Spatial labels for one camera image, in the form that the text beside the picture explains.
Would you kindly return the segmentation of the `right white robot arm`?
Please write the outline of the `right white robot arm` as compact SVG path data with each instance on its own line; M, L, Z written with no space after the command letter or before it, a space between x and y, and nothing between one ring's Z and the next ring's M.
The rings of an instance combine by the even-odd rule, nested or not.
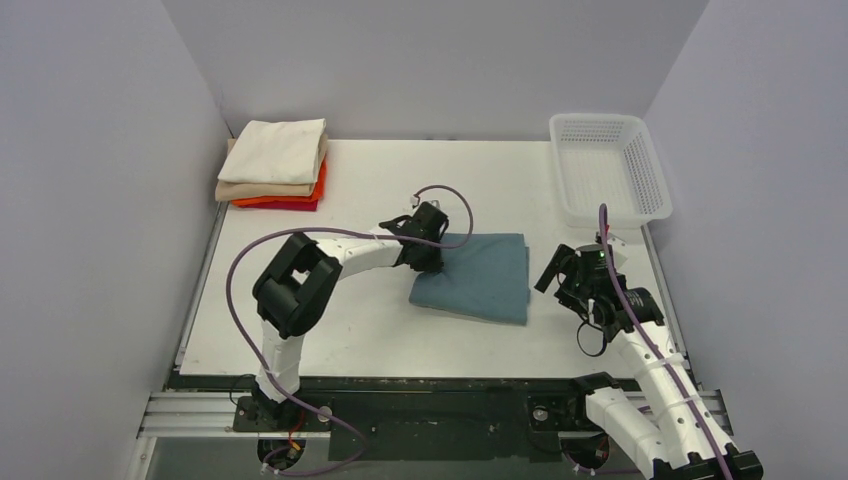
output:
M572 425L599 427L646 479L763 478L757 455L739 449L696 390L651 293L627 287L616 271L611 247L559 245L535 288L551 285L560 305L600 329L649 409L643 414L610 375L586 375L565 402Z

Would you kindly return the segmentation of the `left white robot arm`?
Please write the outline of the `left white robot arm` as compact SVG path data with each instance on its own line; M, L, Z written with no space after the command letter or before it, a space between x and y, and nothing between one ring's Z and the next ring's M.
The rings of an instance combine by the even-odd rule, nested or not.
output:
M272 429L292 426L300 387L305 335L322 318L337 284L377 268L408 266L415 272L443 267L441 240L448 216L423 202L412 214L383 221L367 232L291 234L260 274L252 294L262 320L262 364L251 396Z

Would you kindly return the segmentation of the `teal blue t-shirt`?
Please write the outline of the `teal blue t-shirt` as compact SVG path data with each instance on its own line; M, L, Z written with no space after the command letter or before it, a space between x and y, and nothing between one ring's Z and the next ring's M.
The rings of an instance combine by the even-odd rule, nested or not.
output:
M421 273L408 297L414 306L479 320L528 322L529 248L520 233L474 234L442 252L437 273Z

